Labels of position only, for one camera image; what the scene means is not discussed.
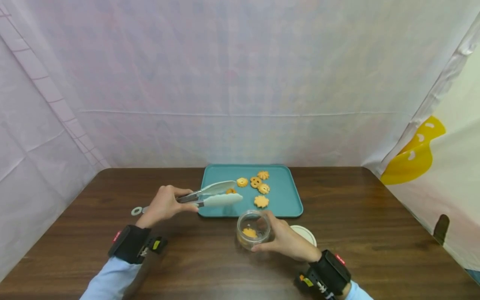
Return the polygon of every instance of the black wrist strap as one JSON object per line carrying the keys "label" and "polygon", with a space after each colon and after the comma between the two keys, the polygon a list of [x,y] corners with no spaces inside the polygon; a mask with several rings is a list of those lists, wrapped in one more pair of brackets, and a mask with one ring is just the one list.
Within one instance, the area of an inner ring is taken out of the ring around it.
{"label": "black wrist strap", "polygon": [[151,229],[149,228],[127,225],[115,236],[113,245],[108,251],[108,256],[118,257],[129,264],[141,264],[145,258],[145,243],[150,231]]}
{"label": "black wrist strap", "polygon": [[345,267],[345,262],[329,250],[322,251],[322,257],[310,267],[320,277],[328,290],[334,295],[342,295],[344,288],[351,280],[351,274]]}

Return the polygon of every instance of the teal tray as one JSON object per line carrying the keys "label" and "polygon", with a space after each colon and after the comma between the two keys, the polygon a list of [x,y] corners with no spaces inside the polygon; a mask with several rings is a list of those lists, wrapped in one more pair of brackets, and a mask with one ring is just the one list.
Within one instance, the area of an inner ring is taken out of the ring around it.
{"label": "teal tray", "polygon": [[257,176],[259,171],[268,171],[270,178],[264,180],[270,186],[270,192],[265,195],[270,203],[269,209],[277,217],[299,217],[303,213],[297,187],[290,170],[283,165],[209,165],[205,168],[202,188],[226,180],[237,180],[245,177],[249,184],[241,188],[235,186],[243,200],[234,205],[223,207],[202,207],[199,214],[203,217],[239,217],[249,209],[262,210],[253,204],[256,196],[261,195],[257,189],[250,186],[250,177]]}

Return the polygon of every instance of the glass jar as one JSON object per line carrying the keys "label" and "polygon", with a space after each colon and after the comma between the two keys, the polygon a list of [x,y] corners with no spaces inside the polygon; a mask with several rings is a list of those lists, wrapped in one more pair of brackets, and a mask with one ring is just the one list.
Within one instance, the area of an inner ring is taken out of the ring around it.
{"label": "glass jar", "polygon": [[261,212],[248,210],[237,222],[237,239],[245,249],[268,242],[270,238],[270,222]]}

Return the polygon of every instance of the yellow tag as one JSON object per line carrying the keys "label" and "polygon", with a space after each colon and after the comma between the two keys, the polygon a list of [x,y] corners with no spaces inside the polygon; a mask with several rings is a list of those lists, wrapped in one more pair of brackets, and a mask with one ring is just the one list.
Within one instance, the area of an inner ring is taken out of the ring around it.
{"label": "yellow tag", "polygon": [[155,243],[153,244],[153,250],[156,250],[158,248],[158,245],[160,245],[160,241],[156,240]]}
{"label": "yellow tag", "polygon": [[310,281],[310,279],[304,278],[303,282],[305,282],[310,288],[313,287],[313,283]]}

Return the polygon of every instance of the red tag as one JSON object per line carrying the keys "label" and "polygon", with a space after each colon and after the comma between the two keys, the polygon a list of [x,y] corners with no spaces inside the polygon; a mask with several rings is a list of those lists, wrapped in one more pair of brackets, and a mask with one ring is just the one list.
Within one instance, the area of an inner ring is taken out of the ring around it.
{"label": "red tag", "polygon": [[335,257],[336,257],[343,265],[345,265],[345,262],[344,262],[343,259],[340,257],[340,255],[335,254]]}
{"label": "red tag", "polygon": [[112,243],[115,243],[115,241],[119,238],[120,233],[121,233],[121,231],[117,232],[117,235],[115,235],[115,237],[113,238]]}

